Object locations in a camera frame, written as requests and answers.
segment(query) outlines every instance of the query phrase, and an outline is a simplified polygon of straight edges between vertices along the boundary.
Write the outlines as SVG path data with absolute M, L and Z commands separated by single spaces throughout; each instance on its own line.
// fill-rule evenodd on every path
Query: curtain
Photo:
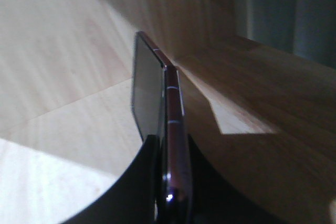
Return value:
M 336 0 L 235 0 L 237 33 L 336 68 Z

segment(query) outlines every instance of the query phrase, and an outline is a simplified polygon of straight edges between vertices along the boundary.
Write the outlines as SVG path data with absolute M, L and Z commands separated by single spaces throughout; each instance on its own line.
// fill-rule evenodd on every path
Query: wooden surface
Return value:
M 58 223 L 135 157 L 138 29 L 179 65 L 189 131 L 224 178 L 292 223 L 336 223 L 336 73 L 231 37 L 232 0 L 0 0 L 0 9 L 1 223 Z
M 239 37 L 177 64 L 188 131 L 221 175 L 290 223 L 335 223 L 336 71 Z

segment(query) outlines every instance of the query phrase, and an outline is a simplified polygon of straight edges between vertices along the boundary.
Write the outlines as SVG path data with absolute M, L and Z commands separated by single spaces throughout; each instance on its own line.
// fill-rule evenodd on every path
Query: phone screen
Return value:
M 148 135 L 163 137 L 163 66 L 148 45 L 138 36 L 135 41 L 132 110 L 142 141 Z

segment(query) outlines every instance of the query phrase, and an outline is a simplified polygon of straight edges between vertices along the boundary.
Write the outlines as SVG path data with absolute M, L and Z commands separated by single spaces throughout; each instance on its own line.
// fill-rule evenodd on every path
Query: smartphone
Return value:
M 190 223 L 192 173 L 179 73 L 158 46 L 135 36 L 132 112 L 143 141 L 156 135 L 156 223 Z

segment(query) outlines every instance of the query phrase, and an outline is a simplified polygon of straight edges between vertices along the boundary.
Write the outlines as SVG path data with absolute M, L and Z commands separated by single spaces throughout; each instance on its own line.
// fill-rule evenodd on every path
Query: wooden desk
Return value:
M 1 10 L 1 223 L 60 222 L 135 157 L 139 29 L 179 65 L 189 131 L 224 178 L 293 223 L 336 223 L 336 73 L 230 37 L 233 0 L 1 0 Z
M 182 57 L 188 130 L 214 167 L 292 223 L 336 213 L 336 71 L 232 37 Z

